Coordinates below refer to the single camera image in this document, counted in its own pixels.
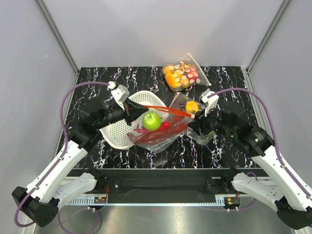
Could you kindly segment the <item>green fake apple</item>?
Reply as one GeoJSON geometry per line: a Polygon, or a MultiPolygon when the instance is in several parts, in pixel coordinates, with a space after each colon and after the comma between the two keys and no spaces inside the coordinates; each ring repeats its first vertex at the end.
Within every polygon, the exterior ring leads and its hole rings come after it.
{"type": "Polygon", "coordinates": [[[156,112],[148,111],[142,117],[142,126],[148,131],[155,131],[161,126],[161,117],[156,112]]]}

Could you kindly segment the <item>clear red-zip bag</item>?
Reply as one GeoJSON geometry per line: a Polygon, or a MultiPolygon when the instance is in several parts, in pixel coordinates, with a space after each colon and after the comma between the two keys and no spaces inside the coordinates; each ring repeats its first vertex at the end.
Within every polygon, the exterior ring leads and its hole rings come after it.
{"type": "Polygon", "coordinates": [[[136,146],[159,153],[181,135],[191,123],[195,110],[144,105],[147,112],[134,121],[127,138],[136,146]]]}

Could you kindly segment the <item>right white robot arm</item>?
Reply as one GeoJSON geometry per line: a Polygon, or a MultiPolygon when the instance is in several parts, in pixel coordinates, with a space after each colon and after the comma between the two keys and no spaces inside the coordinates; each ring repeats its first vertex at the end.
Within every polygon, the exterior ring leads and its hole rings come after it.
{"type": "Polygon", "coordinates": [[[273,209],[282,222],[300,230],[312,224],[312,199],[308,186],[293,169],[282,163],[277,143],[262,128],[248,123],[247,111],[236,102],[227,102],[221,111],[215,108],[187,109],[193,121],[189,127],[198,134],[211,131],[227,137],[248,158],[257,163],[277,185],[270,187],[247,174],[235,171],[224,178],[221,187],[226,193],[235,190],[248,194],[273,209]]]}

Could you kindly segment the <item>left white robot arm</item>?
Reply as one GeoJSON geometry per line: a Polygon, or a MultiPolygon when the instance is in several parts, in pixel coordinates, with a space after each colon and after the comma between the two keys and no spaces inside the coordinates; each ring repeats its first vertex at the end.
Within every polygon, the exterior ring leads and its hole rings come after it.
{"type": "Polygon", "coordinates": [[[129,98],[121,103],[113,103],[105,108],[101,101],[91,100],[80,110],[79,120],[70,132],[64,136],[64,146],[44,169],[26,187],[17,186],[12,197],[17,205],[14,221],[18,221],[19,212],[23,212],[40,227],[47,226],[59,210],[72,199],[88,191],[100,193],[105,188],[103,174],[91,169],[79,178],[60,188],[59,185],[72,168],[95,147],[103,137],[100,130],[121,120],[130,124],[149,109],[129,98]]]}

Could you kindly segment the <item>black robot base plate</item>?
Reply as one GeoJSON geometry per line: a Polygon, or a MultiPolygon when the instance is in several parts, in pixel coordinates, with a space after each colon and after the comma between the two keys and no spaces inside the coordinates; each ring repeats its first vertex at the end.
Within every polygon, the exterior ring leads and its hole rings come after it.
{"type": "Polygon", "coordinates": [[[234,194],[230,181],[248,169],[99,169],[92,194],[109,204],[207,204],[218,194],[234,194]]]}

